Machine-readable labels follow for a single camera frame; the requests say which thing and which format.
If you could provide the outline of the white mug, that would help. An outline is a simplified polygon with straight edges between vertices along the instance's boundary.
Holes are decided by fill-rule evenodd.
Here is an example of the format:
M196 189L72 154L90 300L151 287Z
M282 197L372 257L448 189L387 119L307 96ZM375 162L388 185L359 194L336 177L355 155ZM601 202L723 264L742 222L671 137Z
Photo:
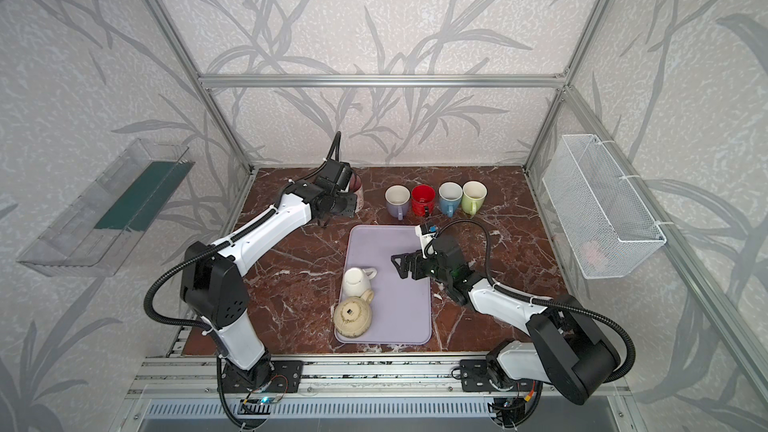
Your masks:
M376 277L378 270L373 267L351 267L344 272L342 280L342 294L345 298L361 297L366 291L371 290L371 281Z

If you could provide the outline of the lavender mug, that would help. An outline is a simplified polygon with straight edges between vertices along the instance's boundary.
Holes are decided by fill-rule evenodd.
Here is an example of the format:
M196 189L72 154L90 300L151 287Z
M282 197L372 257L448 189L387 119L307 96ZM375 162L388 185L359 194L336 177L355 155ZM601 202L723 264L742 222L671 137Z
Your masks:
M410 190L403 185L390 186L385 192L386 208L396 220L403 221L410 209Z

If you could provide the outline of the red mug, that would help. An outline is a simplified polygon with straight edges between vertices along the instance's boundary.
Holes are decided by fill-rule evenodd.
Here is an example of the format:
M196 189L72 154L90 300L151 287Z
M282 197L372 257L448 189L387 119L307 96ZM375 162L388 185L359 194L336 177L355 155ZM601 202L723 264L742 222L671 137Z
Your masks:
M434 213L436 191L429 185L420 184L411 191L411 210L417 217L430 217Z

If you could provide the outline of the blue mug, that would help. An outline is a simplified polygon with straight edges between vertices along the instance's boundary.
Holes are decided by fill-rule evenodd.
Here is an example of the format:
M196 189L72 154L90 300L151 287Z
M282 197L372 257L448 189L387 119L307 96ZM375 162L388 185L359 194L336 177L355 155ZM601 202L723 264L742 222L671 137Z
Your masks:
M461 206L463 188L455 182L444 182L438 189L440 211L452 218Z

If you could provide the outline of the beige stoneware mug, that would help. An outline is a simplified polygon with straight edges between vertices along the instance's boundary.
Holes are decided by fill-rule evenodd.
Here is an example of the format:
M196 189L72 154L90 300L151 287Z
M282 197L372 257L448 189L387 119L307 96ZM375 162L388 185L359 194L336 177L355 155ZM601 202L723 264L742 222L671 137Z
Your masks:
M374 292L366 290L359 297L350 297L340 302L334 309L333 323L336 331L343 337L356 338L363 335L372 324L371 302Z

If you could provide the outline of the light green mug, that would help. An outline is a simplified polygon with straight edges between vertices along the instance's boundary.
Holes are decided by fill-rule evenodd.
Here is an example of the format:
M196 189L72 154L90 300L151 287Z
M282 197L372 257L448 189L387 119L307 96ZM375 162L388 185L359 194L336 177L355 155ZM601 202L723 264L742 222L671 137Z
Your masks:
M461 208L465 214L474 217L484 204L487 187L479 181L468 181L462 187Z

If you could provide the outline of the pink patterned mug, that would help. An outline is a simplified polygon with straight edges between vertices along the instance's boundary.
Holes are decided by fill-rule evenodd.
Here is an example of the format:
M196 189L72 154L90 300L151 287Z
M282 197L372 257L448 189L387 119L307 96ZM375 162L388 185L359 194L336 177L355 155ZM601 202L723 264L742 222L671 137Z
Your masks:
M350 179L349 191L356 197L355 213L358 214L364 206L364 189L362 179L356 173Z

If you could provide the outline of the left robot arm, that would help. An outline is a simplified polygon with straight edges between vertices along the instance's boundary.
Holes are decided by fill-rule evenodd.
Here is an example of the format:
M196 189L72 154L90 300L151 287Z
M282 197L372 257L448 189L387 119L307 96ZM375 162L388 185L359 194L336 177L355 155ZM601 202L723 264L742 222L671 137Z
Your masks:
M220 249L203 259L206 245L196 243L185 258L180 298L202 320L218 351L236 369L251 373L268 361L268 351L248 317L249 293L244 276L250 268L293 231L327 217L352 217L358 197L353 192L326 190L307 181L290 183L255 219L216 240Z

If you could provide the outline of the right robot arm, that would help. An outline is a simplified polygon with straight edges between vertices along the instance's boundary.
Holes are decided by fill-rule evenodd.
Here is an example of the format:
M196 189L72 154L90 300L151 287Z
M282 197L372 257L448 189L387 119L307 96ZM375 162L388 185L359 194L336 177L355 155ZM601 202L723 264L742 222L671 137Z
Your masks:
M432 279L461 306L492 316L523 331L533 349L519 352L512 340L492 349L485 358L487 381L500 391L521 380L549 384L570 402L582 405L604 383L631 368L599 327L612 328L633 349L623 329L607 317L587 310L568 294L538 298L492 281L474 271L454 237L427 236L422 248L391 257L402 279Z

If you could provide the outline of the lavender plastic tray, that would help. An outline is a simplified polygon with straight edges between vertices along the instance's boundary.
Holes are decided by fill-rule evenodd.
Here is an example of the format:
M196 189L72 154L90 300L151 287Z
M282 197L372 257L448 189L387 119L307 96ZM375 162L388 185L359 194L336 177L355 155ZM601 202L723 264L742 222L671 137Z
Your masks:
M361 336L342 343L424 345L432 335L431 285L425 280L402 279L391 262L393 255L421 248L414 226L358 225L349 236L345 269L374 268L372 325Z

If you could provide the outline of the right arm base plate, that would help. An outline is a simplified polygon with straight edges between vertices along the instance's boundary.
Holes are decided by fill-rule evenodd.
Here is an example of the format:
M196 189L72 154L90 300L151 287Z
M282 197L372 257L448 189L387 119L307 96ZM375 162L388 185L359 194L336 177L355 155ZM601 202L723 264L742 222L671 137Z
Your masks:
M484 359L463 359L451 376L461 383L463 392L510 392L527 394L536 387L529 379L502 379L496 372L489 372Z

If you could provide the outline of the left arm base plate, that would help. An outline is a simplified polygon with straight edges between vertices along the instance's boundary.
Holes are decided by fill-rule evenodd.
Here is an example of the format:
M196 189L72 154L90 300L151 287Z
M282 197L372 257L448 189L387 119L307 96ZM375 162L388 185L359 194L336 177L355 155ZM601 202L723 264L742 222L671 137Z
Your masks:
M276 360L263 381L256 385L249 382L236 368L224 362L220 377L223 392L229 393L297 393L302 378L304 362L301 360Z

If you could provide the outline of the aluminium cage frame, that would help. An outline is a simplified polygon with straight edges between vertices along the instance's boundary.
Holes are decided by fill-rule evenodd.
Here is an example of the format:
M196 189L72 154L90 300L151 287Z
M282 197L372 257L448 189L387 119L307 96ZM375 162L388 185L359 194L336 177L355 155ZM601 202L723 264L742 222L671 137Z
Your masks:
M720 337L721 343L732 355L737 367L744 374L760 399L767 398L767 350L749 328L736 307L726 298L714 277L695 255L682 231L675 225L667 211L659 204L649 186L638 175L635 167L613 141L611 133L596 117L575 85L575 78L588 55L588 49L596 40L599 28L613 5L614 0L597 0L591 10L585 29L566 69L556 74L200 74L192 62L192 55L183 43L181 34L171 21L162 0L142 0L153 22L159 28L167 45L179 61L190 85L192 94L213 119L218 130L246 170L252 170L251 161L243 146L234 136L232 128L217 107L210 90L212 88L551 88L555 101L548 109L536 141L527 157L534 160L542 149L546 135L552 129L562 106L571 108L582 127L599 137L607 154L618 167L632 175L634 187L650 214L660 220L661 229L667 235L665 253L698 303L702 313Z

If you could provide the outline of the aluminium front rail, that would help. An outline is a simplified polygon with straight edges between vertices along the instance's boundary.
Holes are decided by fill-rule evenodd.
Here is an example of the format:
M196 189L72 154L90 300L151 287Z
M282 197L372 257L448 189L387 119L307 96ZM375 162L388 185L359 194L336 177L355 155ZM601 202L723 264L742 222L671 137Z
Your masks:
M463 360L481 360L472 353L309 354L279 355L273 385L253 399L299 398L524 396L499 391L460 369ZM216 363L212 356L147 358L126 394L128 398L215 399Z

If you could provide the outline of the clear plastic wall bin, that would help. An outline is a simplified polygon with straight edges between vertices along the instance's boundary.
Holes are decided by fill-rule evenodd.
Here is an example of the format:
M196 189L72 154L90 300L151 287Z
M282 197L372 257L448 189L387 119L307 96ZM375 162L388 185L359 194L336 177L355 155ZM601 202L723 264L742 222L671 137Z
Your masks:
M194 166L189 147L134 140L18 257L47 277L110 277Z

